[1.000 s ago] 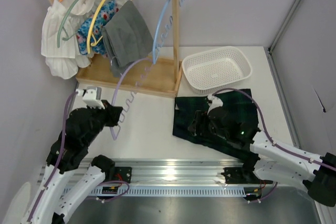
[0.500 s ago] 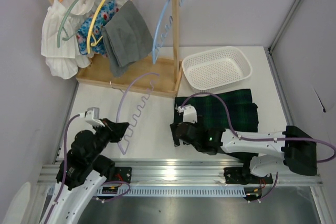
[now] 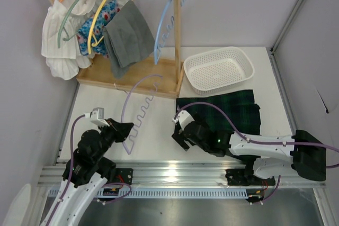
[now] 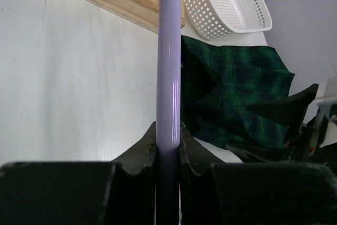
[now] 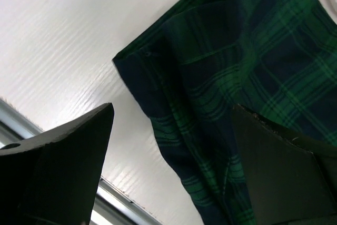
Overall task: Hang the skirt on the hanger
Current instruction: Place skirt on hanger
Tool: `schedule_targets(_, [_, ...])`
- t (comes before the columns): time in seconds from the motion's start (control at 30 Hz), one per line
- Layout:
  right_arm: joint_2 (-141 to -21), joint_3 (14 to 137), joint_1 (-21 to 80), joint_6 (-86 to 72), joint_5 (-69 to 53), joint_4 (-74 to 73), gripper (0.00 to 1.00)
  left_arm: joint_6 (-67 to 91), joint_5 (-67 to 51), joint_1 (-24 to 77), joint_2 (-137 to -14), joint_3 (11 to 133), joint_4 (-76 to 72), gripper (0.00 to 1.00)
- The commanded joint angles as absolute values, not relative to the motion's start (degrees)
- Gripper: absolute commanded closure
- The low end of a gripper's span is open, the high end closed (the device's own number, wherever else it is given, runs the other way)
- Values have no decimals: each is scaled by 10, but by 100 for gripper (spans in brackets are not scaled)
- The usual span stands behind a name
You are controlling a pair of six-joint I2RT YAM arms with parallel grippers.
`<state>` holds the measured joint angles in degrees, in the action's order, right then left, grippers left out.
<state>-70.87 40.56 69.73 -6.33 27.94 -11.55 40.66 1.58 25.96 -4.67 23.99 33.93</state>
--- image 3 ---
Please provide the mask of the purple hanger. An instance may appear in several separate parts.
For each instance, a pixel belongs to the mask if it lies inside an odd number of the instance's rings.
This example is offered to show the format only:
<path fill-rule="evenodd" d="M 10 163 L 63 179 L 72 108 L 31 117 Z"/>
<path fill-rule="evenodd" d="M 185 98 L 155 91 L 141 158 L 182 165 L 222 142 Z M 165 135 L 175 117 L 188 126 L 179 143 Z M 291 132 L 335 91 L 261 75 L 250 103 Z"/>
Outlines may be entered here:
<path fill-rule="evenodd" d="M 162 75 L 151 74 L 151 75 L 143 77 L 140 81 L 138 81 L 128 93 L 123 89 L 117 88 L 116 83 L 114 83 L 114 88 L 116 90 L 124 91 L 127 94 L 127 97 L 125 99 L 125 102 L 124 102 L 124 105 L 123 105 L 123 108 L 122 108 L 121 120 L 120 120 L 121 123 L 124 122 L 125 111 L 126 111 L 126 108 L 128 106 L 128 102 L 129 102 L 129 99 L 130 99 L 132 93 L 136 92 L 138 85 L 140 85 L 146 79 L 152 78 L 152 77 L 158 77 L 160 79 L 160 82 L 162 82 L 162 79 L 163 79 Z M 145 101 L 139 105 L 140 109 L 137 110 L 137 111 L 134 111 L 133 114 L 136 116 L 135 119 L 133 120 L 134 126 L 133 126 L 132 130 L 130 131 L 130 134 L 127 137 L 127 139 L 122 143 L 123 148 L 121 148 L 119 150 L 122 155 L 124 155 L 124 153 L 126 153 L 127 155 L 130 155 L 132 153 L 132 150 L 133 150 L 134 145 L 135 145 L 135 141 L 138 138 L 138 134 L 139 134 L 140 128 L 142 126 L 142 121 L 146 116 L 147 110 L 150 107 L 150 103 L 152 102 L 155 94 L 157 93 L 158 85 L 159 85 L 159 83 L 157 83 L 157 82 L 153 83 L 151 89 L 148 91 L 149 92 L 148 95 L 145 97 Z"/>

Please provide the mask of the dark green plaid garment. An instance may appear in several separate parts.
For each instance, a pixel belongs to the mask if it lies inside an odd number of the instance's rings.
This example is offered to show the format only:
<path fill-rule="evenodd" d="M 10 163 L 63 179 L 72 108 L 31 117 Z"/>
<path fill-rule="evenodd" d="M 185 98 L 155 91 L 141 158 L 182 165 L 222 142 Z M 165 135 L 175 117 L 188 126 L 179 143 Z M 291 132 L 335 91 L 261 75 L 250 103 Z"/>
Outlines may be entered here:
<path fill-rule="evenodd" d="M 176 99 L 176 108 L 195 102 L 206 102 L 220 108 L 241 133 L 259 135 L 261 129 L 260 107 L 255 103 L 251 89 L 209 97 L 182 97 Z M 186 109 L 191 115 L 201 117 L 212 131 L 232 130 L 226 118 L 207 105 L 193 105 Z"/>

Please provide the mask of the grey pleated skirt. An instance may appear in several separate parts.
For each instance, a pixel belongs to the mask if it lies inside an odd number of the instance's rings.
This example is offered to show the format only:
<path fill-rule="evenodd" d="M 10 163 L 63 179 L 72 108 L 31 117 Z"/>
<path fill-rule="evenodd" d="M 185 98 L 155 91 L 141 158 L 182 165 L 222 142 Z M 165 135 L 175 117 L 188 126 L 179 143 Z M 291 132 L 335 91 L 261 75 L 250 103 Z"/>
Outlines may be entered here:
<path fill-rule="evenodd" d="M 128 1 L 103 28 L 104 44 L 116 79 L 154 52 L 155 39 L 134 1 Z"/>

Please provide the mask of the yellow hanger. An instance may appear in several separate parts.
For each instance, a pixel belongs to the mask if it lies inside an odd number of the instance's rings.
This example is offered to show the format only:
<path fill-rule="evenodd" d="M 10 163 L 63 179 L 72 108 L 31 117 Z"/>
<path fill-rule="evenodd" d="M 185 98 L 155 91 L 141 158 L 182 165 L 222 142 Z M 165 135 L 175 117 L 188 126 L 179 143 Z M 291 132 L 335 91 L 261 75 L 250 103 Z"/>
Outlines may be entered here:
<path fill-rule="evenodd" d="M 102 39 L 99 39 L 97 40 L 95 35 L 94 35 L 94 28 L 95 28 L 95 23 L 97 21 L 97 18 L 100 14 L 100 11 L 102 10 L 102 8 L 104 7 L 104 5 L 106 4 L 108 0 L 102 0 L 102 2 L 100 3 L 94 17 L 93 17 L 93 21 L 92 21 L 92 24 L 91 24 L 91 27 L 90 27 L 90 30 L 89 30 L 89 33 L 88 33 L 88 39 L 87 39 L 87 49 L 88 49 L 88 53 L 91 54 L 92 53 L 92 37 L 95 38 L 95 43 L 94 43 L 94 46 L 96 47 L 101 41 Z"/>

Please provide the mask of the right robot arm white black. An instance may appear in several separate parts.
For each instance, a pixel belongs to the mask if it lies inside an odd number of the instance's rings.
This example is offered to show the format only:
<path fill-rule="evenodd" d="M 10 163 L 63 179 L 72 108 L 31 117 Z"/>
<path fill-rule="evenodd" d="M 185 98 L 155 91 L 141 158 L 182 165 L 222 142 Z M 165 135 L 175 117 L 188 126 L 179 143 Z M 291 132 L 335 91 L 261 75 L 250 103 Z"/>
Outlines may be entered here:
<path fill-rule="evenodd" d="M 202 118 L 187 111 L 173 122 L 172 137 L 185 151 L 198 146 L 210 155 L 242 161 L 249 185 L 254 178 L 292 174 L 316 182 L 326 180 L 326 148 L 307 131 L 297 130 L 294 135 L 280 137 L 213 131 Z"/>

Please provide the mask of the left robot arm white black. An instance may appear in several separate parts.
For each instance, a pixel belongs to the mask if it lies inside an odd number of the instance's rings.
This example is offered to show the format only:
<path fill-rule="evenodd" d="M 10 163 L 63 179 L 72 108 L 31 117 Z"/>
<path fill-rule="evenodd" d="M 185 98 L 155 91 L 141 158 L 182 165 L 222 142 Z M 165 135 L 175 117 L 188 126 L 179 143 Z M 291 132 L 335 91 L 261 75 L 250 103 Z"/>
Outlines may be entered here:
<path fill-rule="evenodd" d="M 81 135 L 66 164 L 56 198 L 41 225 L 78 225 L 102 188 L 114 196 L 99 198 L 97 201 L 102 205 L 124 198 L 120 192 L 123 187 L 131 194 L 133 170 L 118 168 L 104 155 L 114 143 L 124 142 L 132 128 L 133 123 L 107 119 L 98 124 L 97 130 L 87 130 Z"/>

